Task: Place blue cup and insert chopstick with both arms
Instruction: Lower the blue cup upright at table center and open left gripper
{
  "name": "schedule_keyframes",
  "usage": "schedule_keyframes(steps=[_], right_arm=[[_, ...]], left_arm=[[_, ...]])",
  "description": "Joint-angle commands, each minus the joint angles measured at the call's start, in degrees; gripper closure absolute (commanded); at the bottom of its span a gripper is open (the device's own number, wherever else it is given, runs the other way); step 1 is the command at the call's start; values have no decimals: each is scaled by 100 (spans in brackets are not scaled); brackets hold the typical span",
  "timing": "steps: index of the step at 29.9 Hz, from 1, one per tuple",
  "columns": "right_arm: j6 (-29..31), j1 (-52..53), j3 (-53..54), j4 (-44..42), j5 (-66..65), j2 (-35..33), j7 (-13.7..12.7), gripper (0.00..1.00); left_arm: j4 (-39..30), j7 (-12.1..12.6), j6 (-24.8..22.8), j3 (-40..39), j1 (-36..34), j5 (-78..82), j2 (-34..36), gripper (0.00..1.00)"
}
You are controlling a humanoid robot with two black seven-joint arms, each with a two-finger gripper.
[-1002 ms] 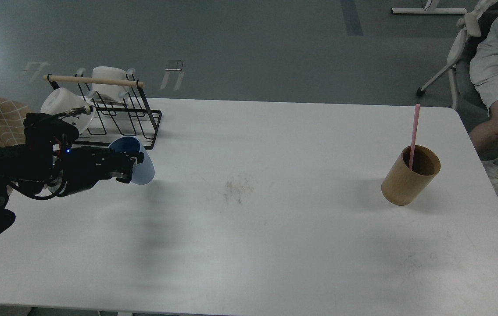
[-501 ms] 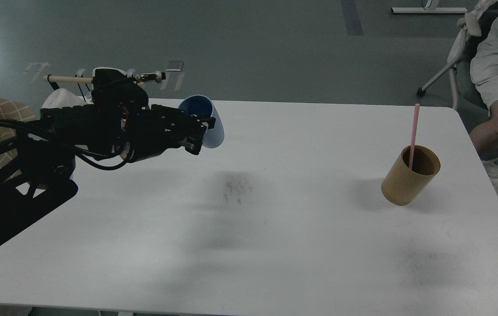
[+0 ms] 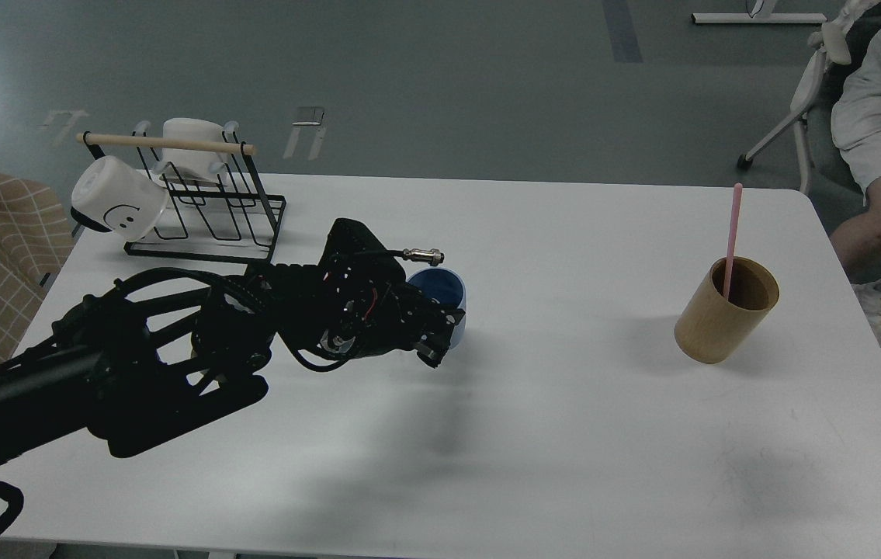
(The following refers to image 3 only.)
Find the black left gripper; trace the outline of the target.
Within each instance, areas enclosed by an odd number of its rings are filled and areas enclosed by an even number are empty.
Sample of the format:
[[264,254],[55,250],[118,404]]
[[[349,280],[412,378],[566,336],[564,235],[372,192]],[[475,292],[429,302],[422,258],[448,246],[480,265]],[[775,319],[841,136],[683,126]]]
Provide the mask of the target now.
[[440,264],[437,250],[388,250],[359,220],[338,218],[331,224],[318,262],[315,355],[327,361],[348,361],[411,351],[431,368],[438,368],[463,325],[466,311],[432,307],[433,346],[413,345],[411,323],[404,319],[401,284],[408,279],[402,259]]

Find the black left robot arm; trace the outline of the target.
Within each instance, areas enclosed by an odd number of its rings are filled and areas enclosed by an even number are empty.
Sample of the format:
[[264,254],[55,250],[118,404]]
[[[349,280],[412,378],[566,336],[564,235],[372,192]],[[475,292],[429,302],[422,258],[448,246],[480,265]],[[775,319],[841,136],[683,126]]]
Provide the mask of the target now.
[[[317,373],[394,350],[438,366],[465,309],[409,283],[402,259],[444,255],[387,250],[340,218],[315,265],[153,268],[83,297],[50,337],[0,364],[0,466],[79,429],[126,459],[245,409],[269,389],[260,371],[274,339]],[[24,495],[0,481],[0,499],[1,536]]]

